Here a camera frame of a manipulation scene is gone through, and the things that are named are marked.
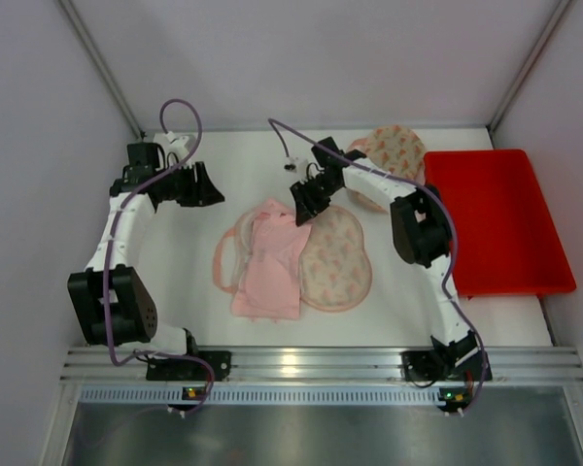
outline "pink cloth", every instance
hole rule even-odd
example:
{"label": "pink cloth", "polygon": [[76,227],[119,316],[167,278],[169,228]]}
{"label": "pink cloth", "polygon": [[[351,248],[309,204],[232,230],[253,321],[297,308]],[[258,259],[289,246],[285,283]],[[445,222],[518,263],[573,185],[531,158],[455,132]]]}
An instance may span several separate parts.
{"label": "pink cloth", "polygon": [[295,226],[295,212],[274,199],[268,199],[254,212],[252,255],[231,311],[244,317],[298,319],[298,262],[311,225]]}

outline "gray floor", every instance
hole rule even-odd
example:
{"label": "gray floor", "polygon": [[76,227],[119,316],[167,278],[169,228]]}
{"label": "gray floor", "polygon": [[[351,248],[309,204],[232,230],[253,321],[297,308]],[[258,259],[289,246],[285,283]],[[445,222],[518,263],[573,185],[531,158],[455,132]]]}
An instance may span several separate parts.
{"label": "gray floor", "polygon": [[78,409],[65,464],[583,464],[560,389],[482,395],[465,418],[436,408],[212,406],[181,420],[160,407],[134,416],[143,406],[87,404]]}

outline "gray wall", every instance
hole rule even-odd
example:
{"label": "gray wall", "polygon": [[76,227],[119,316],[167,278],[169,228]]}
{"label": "gray wall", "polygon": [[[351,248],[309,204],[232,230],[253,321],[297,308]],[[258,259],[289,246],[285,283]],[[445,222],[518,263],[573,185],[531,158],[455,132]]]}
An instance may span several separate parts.
{"label": "gray wall", "polygon": [[526,150],[555,220],[578,289],[547,300],[562,342],[583,359],[583,0],[500,128],[502,147]]}
{"label": "gray wall", "polygon": [[74,0],[145,128],[210,129],[486,124],[556,2]]}
{"label": "gray wall", "polygon": [[45,439],[65,351],[66,280],[101,235],[128,133],[51,0],[0,0],[0,464]]}

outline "red tray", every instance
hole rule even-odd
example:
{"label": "red tray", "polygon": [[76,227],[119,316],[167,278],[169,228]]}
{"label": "red tray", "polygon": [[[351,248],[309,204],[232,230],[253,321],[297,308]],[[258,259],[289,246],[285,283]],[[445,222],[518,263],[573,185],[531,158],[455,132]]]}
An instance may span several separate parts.
{"label": "red tray", "polygon": [[522,150],[428,152],[460,240],[458,293],[566,293],[576,288],[553,219]]}

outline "fabric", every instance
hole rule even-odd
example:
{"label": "fabric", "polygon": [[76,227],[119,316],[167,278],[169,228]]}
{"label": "fabric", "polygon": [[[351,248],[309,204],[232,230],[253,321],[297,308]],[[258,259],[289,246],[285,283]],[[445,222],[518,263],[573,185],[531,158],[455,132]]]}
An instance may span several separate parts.
{"label": "fabric", "polygon": [[[426,154],[426,147],[419,136],[412,129],[398,124],[376,128],[369,136],[355,140],[348,147],[348,151],[354,149],[363,152],[377,167],[408,180],[415,180],[423,170]],[[348,190],[348,194],[353,201],[369,210],[386,212],[359,192]]]}
{"label": "fabric", "polygon": [[254,210],[252,255],[231,303],[236,316],[300,318],[298,262],[311,224],[297,227],[295,212],[274,199]]}
{"label": "fabric", "polygon": [[371,263],[364,249],[359,221],[331,206],[313,220],[307,246],[300,256],[302,300],[331,313],[362,302],[371,288]]}
{"label": "fabric", "polygon": [[[252,254],[256,219],[255,210],[240,216],[216,247],[214,284],[224,292],[233,294],[238,291]],[[311,225],[311,232],[299,257],[301,300],[325,312],[354,308],[367,296],[372,281],[371,264],[364,250],[359,221],[345,209],[330,206],[306,224]],[[229,284],[224,284],[223,249],[231,240],[235,247],[235,265]]]}

